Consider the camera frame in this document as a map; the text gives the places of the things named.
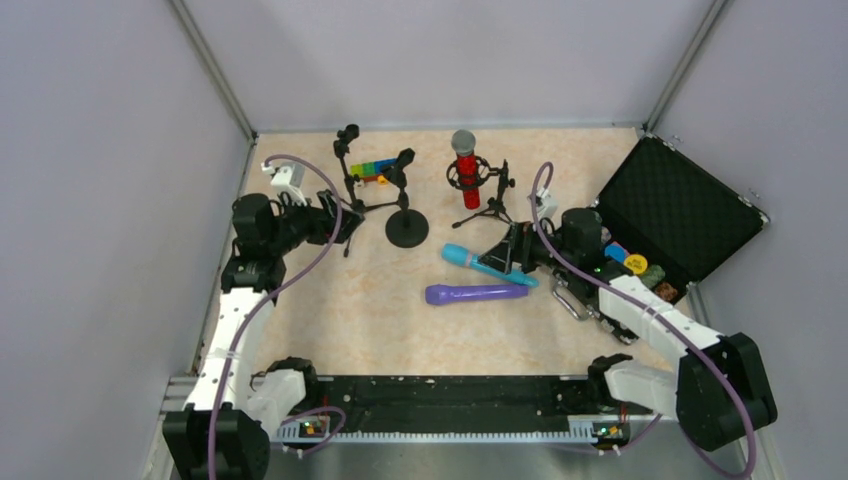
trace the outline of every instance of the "black tripod stand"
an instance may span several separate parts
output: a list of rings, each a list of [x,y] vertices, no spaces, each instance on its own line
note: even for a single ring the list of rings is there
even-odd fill
[[[504,164],[501,168],[490,168],[489,175],[482,179],[485,182],[486,178],[491,176],[498,176],[498,193],[497,197],[489,197],[489,206],[486,207],[485,210],[481,210],[470,217],[460,220],[458,222],[454,222],[453,228],[459,228],[464,225],[466,222],[469,222],[477,217],[490,217],[497,220],[500,220],[506,224],[512,223],[512,219],[509,218],[509,215],[506,213],[506,206],[503,204],[503,194],[506,192],[506,189],[515,187],[515,179],[509,178],[509,164],[506,160],[504,160]]]
[[[342,165],[342,173],[344,173],[345,177],[345,190],[347,190],[347,194],[350,196],[350,202],[342,200],[342,203],[350,207],[354,212],[365,215],[365,213],[370,212],[372,210],[376,210],[382,207],[388,207],[389,205],[397,205],[398,202],[387,202],[387,203],[378,203],[376,205],[365,205],[365,202],[356,198],[356,193],[354,192],[353,186],[356,182],[359,181],[359,175],[351,175],[347,170],[347,163],[344,160],[346,154],[350,153],[350,142],[359,138],[359,126],[351,123],[344,130],[339,130],[336,132],[337,140],[333,142],[333,153],[335,153],[336,158],[339,159]],[[347,244],[345,244],[344,256],[347,257],[350,254],[350,242],[353,240],[353,235],[351,235],[347,239]]]
[[[415,151],[407,148],[398,153],[398,159],[394,165],[386,168],[381,173],[389,183],[400,189],[397,202],[390,205],[400,207],[386,222],[386,237],[396,247],[412,248],[421,244],[430,232],[430,224],[427,218],[419,211],[409,208],[409,195],[406,193],[406,174],[403,169],[412,163]]]

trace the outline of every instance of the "blue handle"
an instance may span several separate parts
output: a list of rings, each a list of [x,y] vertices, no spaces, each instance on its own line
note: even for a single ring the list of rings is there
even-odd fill
[[[516,283],[518,285],[527,285],[528,287],[539,286],[538,280],[518,270],[513,270],[509,272],[509,274],[505,274],[495,270],[494,268],[483,265],[477,261],[477,255],[469,252],[467,248],[453,243],[447,243],[444,248],[442,248],[442,258],[454,265],[469,267],[480,273],[485,273],[486,275],[491,275],[495,278],[506,280],[507,282]]]

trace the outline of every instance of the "purple handle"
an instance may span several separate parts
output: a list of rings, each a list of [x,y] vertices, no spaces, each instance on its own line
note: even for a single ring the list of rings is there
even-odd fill
[[[452,287],[450,285],[430,285],[424,290],[424,298],[430,305],[447,305],[453,302],[473,302],[476,300],[501,300],[504,298],[526,297],[530,292],[527,285],[472,285]]]

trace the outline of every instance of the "yellow round object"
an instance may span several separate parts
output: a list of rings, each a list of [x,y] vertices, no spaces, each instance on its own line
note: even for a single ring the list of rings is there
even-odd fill
[[[634,253],[624,260],[624,266],[636,275],[641,275],[648,269],[648,259],[638,253]]]

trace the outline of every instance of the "white wall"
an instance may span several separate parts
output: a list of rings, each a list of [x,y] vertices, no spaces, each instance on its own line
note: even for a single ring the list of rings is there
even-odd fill
[[[267,131],[643,122],[711,2],[187,3]]]
[[[164,1],[0,3],[0,478],[138,478],[246,142]]]
[[[845,476],[846,18],[844,0],[734,2],[659,129],[772,218],[703,290],[762,350],[788,478]]]

